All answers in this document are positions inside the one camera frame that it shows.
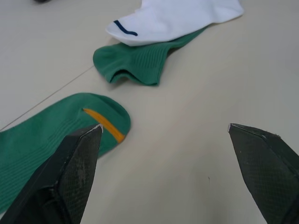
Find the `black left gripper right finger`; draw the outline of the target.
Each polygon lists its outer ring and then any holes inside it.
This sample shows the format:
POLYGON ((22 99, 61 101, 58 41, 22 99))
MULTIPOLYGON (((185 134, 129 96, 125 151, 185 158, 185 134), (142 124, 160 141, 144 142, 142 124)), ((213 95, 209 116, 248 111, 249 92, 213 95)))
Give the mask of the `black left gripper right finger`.
POLYGON ((299 222, 299 156, 280 136, 231 123, 233 143, 243 180, 269 224, 299 222))

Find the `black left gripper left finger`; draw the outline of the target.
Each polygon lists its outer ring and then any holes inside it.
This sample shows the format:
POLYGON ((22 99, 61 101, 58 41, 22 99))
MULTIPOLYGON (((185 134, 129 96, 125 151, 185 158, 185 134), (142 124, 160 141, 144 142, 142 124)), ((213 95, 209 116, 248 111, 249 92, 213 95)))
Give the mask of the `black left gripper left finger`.
POLYGON ((33 173, 0 222, 2 224, 79 224, 93 185, 102 124, 64 137, 33 173))

